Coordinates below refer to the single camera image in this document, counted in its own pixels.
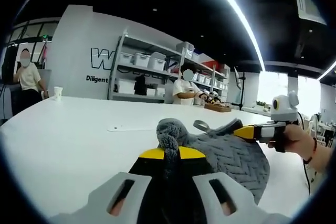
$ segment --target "metal shelving unit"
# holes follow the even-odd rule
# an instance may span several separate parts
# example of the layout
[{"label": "metal shelving unit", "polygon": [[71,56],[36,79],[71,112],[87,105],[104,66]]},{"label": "metal shelving unit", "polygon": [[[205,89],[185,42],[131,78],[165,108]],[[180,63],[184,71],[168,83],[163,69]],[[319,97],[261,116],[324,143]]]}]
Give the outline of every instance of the metal shelving unit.
[{"label": "metal shelving unit", "polygon": [[[123,52],[123,47],[130,48],[133,50],[138,50],[140,52],[145,52],[147,54],[151,54],[153,52],[160,52],[164,55],[166,55],[166,64],[164,71],[157,71],[154,69],[149,69],[146,67],[136,66],[133,64],[123,64],[119,63],[120,54]],[[199,62],[194,61],[193,59],[183,57],[180,52],[177,52],[171,48],[167,48],[143,39],[135,38],[132,36],[128,36],[127,32],[125,31],[122,36],[119,38],[116,52],[114,54],[114,59],[112,62],[112,68],[110,72],[110,78],[109,78],[109,88],[108,88],[108,100],[113,100],[113,97],[117,98],[129,98],[129,99],[139,99],[139,100],[155,100],[156,102],[163,102],[165,98],[163,97],[151,97],[151,96],[145,96],[145,95],[137,95],[137,94],[123,94],[123,93],[116,93],[112,92],[113,87],[115,84],[115,77],[118,69],[129,69],[133,70],[134,73],[147,73],[150,74],[154,78],[161,79],[163,84],[166,84],[168,79],[174,80],[177,79],[179,76],[176,73],[169,73],[168,67],[170,66],[171,60],[175,60],[179,63],[181,66],[184,62],[190,62],[196,65],[196,68],[198,70],[201,70],[205,73],[208,73],[212,76],[211,79],[211,85],[206,85],[204,83],[200,83],[198,81],[193,81],[195,84],[198,84],[199,86],[210,88],[212,91],[213,89],[217,91],[221,91],[220,88],[214,86],[215,78],[220,79],[226,79],[225,75],[222,73],[219,73],[218,71],[215,71],[214,69],[211,69]]]}]

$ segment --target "ceiling light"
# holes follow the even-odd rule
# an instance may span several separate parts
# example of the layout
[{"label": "ceiling light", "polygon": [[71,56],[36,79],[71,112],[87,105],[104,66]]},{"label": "ceiling light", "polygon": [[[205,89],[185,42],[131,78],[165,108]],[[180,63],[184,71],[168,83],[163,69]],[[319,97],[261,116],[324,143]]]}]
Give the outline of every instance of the ceiling light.
[{"label": "ceiling light", "polygon": [[252,31],[252,29],[251,29],[251,27],[250,27],[250,25],[249,25],[249,23],[248,23],[246,17],[244,16],[242,10],[240,10],[240,8],[239,8],[239,6],[237,5],[237,3],[236,3],[235,0],[227,0],[227,1],[229,2],[230,6],[233,8],[233,10],[234,10],[234,11],[236,12],[236,14],[238,15],[238,17],[239,17],[241,23],[243,23],[243,25],[244,25],[244,27],[245,27],[245,29],[246,29],[246,31],[247,31],[247,34],[248,34],[248,36],[250,37],[250,39],[251,39],[251,41],[252,41],[252,43],[253,43],[253,45],[254,45],[254,48],[255,48],[255,50],[256,50],[256,53],[257,53],[257,56],[258,56],[258,59],[259,59],[260,65],[261,65],[261,69],[262,69],[263,71],[266,71],[266,69],[265,69],[265,65],[264,65],[264,61],[263,61],[263,59],[262,59],[263,57],[262,57],[262,55],[261,55],[261,52],[260,52],[260,49],[259,49],[259,46],[258,46],[257,39],[256,39],[256,37],[254,36],[253,31]]},{"label": "ceiling light", "polygon": [[323,77],[325,77],[329,72],[336,66],[336,61],[330,66],[330,68],[327,69],[326,72],[324,72],[319,78],[317,78],[318,81],[320,81]]}]

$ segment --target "ceiling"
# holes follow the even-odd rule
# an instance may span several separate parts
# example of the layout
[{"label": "ceiling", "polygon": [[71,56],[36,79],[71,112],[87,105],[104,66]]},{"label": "ceiling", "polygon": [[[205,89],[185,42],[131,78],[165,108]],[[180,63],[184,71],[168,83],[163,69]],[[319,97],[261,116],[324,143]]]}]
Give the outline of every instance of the ceiling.
[{"label": "ceiling", "polygon": [[[325,70],[334,62],[335,31],[299,19],[296,0],[235,1],[255,34],[267,71],[316,78],[321,74],[319,69]],[[323,0],[321,5],[328,6],[332,1]],[[31,0],[16,23],[61,16],[68,4],[92,5],[95,12],[156,28],[191,42],[199,52],[222,63],[238,66],[240,71],[261,70],[253,44],[226,0]],[[279,66],[277,62],[287,64]],[[301,69],[300,65],[316,69]],[[336,74],[331,73],[323,82],[335,84]]]}]

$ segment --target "person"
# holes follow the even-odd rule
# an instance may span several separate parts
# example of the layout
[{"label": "person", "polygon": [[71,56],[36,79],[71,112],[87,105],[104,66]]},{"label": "person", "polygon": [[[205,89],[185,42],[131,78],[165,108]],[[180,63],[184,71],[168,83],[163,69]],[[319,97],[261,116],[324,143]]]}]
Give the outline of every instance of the person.
[{"label": "person", "polygon": [[45,82],[41,79],[37,67],[30,62],[30,53],[27,48],[20,55],[21,67],[14,75],[14,82],[20,83],[22,92],[19,98],[19,111],[42,101],[39,89],[43,90],[44,98],[49,98]]},{"label": "person", "polygon": [[[309,162],[309,166],[316,171],[323,173],[329,163],[332,156],[332,149],[316,144],[316,141],[300,126],[289,124],[284,131],[287,138],[287,144],[285,146],[286,152],[292,152],[300,155],[304,161]],[[268,147],[273,148],[274,142],[270,141]],[[121,199],[110,211],[113,216],[118,216],[123,206],[125,199]],[[225,202],[221,204],[223,213],[227,216],[233,214],[235,209],[231,207],[231,204]]]},{"label": "person", "polygon": [[200,93],[200,89],[195,83],[183,79],[183,72],[187,69],[194,74],[196,73],[196,68],[193,64],[185,63],[181,66],[182,76],[174,82],[173,104],[193,105],[196,95]]}]

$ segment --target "bracelet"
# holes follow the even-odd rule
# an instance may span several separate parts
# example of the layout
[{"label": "bracelet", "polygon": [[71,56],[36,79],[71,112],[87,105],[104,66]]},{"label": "bracelet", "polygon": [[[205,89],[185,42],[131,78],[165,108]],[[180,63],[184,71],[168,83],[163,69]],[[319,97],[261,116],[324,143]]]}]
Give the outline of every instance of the bracelet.
[{"label": "bracelet", "polygon": [[310,163],[310,161],[313,159],[313,155],[314,155],[315,152],[316,152],[316,148],[317,148],[317,140],[316,140],[315,137],[313,137],[313,139],[314,139],[314,149],[313,149],[313,154],[312,154],[312,156],[311,156],[307,161],[303,160],[303,163],[304,163],[305,165],[308,165],[308,164]]}]

